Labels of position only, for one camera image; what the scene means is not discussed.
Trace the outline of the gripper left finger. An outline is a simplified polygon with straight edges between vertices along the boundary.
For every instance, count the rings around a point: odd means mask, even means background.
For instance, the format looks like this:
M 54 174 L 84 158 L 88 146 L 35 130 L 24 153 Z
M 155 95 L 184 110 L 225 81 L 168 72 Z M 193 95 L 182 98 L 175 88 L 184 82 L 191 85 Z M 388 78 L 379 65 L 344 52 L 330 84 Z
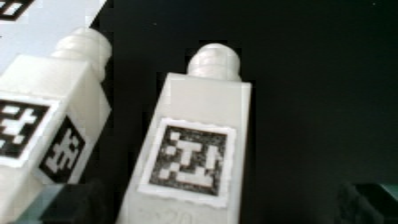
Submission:
M 100 182 L 49 185 L 40 199 L 47 203 L 40 212 L 43 224 L 107 224 L 106 189 Z

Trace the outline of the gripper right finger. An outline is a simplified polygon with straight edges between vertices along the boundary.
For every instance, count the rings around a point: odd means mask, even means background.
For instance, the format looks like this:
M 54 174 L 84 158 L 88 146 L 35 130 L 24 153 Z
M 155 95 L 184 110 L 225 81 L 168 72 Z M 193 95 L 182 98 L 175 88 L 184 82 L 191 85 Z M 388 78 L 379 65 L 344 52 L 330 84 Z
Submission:
M 398 185 L 351 183 L 342 186 L 340 224 L 398 224 Z

